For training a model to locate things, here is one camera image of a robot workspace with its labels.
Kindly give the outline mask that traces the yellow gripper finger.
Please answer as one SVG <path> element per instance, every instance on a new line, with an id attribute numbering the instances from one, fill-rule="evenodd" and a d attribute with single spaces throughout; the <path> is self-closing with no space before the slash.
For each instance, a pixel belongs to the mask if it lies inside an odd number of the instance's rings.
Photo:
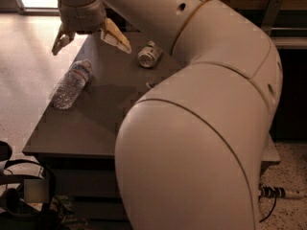
<path id="1" fill-rule="evenodd" d="M 56 56 L 63 47 L 71 43 L 75 38 L 75 34 L 75 32 L 69 31 L 63 24 L 61 24 L 52 47 L 52 54 Z"/>
<path id="2" fill-rule="evenodd" d="M 101 31 L 101 40 L 127 54 L 131 53 L 130 41 L 110 18 L 105 18 L 105 26 Z"/>

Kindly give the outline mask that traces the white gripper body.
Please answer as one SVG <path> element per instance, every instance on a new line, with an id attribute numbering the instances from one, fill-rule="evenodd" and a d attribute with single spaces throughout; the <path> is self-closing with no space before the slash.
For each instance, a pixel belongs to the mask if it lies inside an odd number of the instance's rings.
<path id="1" fill-rule="evenodd" d="M 58 0 L 62 28 L 88 35 L 104 27 L 106 11 L 100 0 Z"/>

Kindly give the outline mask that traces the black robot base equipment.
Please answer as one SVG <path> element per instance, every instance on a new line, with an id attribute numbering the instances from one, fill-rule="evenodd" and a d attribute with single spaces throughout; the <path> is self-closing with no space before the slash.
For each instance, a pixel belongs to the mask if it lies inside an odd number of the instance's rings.
<path id="1" fill-rule="evenodd" d="M 0 141 L 0 185 L 7 186 L 0 195 L 0 230 L 66 230 L 52 208 L 56 194 L 53 172 L 38 162 L 11 157 L 12 147 Z M 25 164 L 39 166 L 42 175 L 10 171 L 13 166 Z"/>

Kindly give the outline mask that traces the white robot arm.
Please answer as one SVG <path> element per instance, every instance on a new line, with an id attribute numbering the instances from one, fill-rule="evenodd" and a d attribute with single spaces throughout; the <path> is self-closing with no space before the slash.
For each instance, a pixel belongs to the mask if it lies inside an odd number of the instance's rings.
<path id="1" fill-rule="evenodd" d="M 115 145 L 132 230 L 258 230 L 262 154 L 282 89 L 272 40 L 220 0 L 58 0 L 62 28 L 128 50 L 113 9 L 179 65 L 128 112 Z"/>

